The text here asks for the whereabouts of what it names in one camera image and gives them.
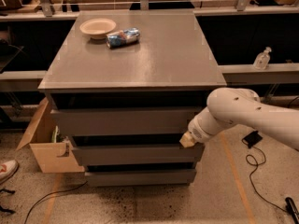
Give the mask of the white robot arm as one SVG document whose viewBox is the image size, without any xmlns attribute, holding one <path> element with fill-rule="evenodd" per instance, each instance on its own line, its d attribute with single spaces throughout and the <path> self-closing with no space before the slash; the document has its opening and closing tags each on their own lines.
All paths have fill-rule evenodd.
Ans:
<svg viewBox="0 0 299 224">
<path fill-rule="evenodd" d="M 219 88 L 210 93 L 206 107 L 188 124 L 179 142 L 184 147 L 204 144 L 237 124 L 258 130 L 280 143 L 299 149 L 299 111 L 260 102 L 255 91 Z"/>
</svg>

